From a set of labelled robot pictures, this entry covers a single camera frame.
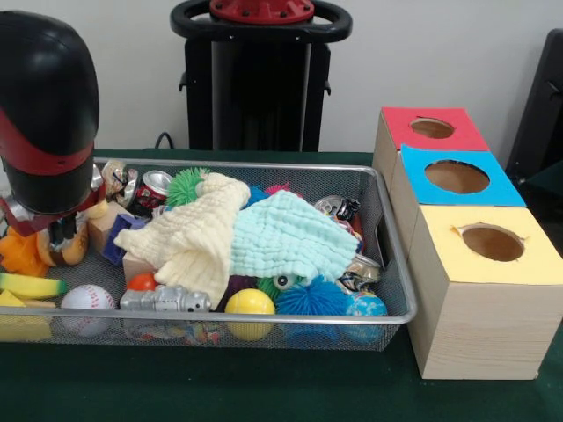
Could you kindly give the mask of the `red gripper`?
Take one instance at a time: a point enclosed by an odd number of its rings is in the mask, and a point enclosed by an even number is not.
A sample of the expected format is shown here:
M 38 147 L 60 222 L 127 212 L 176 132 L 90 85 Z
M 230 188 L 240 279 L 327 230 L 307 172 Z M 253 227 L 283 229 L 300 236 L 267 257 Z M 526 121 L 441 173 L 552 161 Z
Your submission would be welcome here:
M 30 236 L 48 228 L 49 252 L 58 253 L 68 250 L 76 240 L 76 214 L 96 206 L 105 197 L 105 183 L 101 182 L 91 189 L 82 204 L 67 212 L 54 215 L 37 214 L 24 208 L 11 195 L 1 198 L 1 209 L 8 225 L 21 236 Z

